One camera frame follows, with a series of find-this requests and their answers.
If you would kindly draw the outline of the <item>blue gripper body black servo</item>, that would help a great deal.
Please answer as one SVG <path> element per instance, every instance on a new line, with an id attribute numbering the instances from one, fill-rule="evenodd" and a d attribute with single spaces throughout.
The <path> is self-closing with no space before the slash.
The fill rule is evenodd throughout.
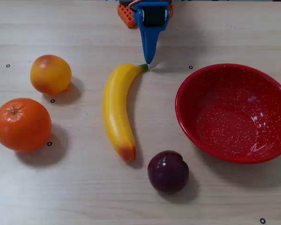
<path id="1" fill-rule="evenodd" d="M 163 27 L 173 16 L 171 1 L 139 1 L 132 6 L 136 24 L 143 27 Z"/>

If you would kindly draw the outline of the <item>blue smooth gripper finger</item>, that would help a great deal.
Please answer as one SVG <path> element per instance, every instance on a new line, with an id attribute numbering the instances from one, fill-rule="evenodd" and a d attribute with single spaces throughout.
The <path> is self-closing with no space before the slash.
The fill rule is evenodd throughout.
<path id="1" fill-rule="evenodd" d="M 143 53 L 147 64 L 153 61 L 159 33 L 163 30 L 163 27 L 140 27 Z"/>

